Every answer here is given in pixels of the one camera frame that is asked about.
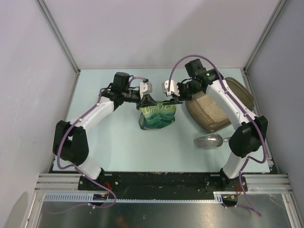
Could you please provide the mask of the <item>black bag clip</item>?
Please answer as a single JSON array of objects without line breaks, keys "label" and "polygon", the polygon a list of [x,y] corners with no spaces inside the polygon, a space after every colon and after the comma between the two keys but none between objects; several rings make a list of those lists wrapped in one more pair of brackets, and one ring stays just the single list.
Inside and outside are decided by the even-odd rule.
[{"label": "black bag clip", "polygon": [[163,105],[180,105],[182,103],[183,103],[183,101],[174,100],[174,99],[166,100],[166,101],[162,102]]}]

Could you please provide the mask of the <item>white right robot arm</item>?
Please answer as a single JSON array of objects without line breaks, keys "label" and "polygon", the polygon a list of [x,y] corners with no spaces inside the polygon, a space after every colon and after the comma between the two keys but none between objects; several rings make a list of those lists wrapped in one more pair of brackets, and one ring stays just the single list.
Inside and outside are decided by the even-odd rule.
[{"label": "white right robot arm", "polygon": [[227,163],[220,170],[219,185],[223,190],[231,190],[236,185],[236,177],[241,176],[249,160],[263,164],[267,159],[265,145],[268,121],[250,111],[232,92],[224,76],[210,62],[214,73],[207,71],[201,63],[206,57],[193,55],[194,60],[185,65],[189,75],[187,83],[176,83],[171,78],[164,83],[165,94],[173,101],[187,101],[200,91],[211,97],[224,111],[235,132],[228,141],[231,153]]}]

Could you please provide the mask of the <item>green litter bag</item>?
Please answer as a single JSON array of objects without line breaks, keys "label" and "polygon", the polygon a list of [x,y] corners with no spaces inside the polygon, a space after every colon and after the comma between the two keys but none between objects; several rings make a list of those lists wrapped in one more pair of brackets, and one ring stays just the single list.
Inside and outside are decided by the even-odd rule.
[{"label": "green litter bag", "polygon": [[175,122],[177,106],[157,103],[155,106],[142,107],[139,126],[142,130],[153,130],[167,127]]}]

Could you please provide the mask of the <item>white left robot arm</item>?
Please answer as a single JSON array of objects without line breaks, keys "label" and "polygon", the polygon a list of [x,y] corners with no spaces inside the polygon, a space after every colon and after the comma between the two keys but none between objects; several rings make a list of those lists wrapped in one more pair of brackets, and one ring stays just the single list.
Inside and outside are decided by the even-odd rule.
[{"label": "white left robot arm", "polygon": [[88,132],[93,129],[107,115],[114,112],[123,103],[134,103],[137,109],[156,105],[151,97],[152,84],[149,79],[141,77],[138,89],[131,86],[136,77],[117,72],[113,82],[99,90],[96,102],[79,117],[67,122],[56,124],[53,141],[53,153],[57,157],[60,170],[73,167],[86,176],[88,184],[95,190],[105,184],[103,169],[89,154]]}]

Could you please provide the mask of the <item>metal scoop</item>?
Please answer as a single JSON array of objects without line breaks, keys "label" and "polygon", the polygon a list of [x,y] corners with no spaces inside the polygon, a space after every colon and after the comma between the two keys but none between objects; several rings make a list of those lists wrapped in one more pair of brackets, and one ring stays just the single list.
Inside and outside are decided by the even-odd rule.
[{"label": "metal scoop", "polygon": [[194,144],[198,148],[218,148],[222,146],[223,142],[228,142],[230,138],[231,137],[223,138],[218,133],[210,133],[194,139]]}]

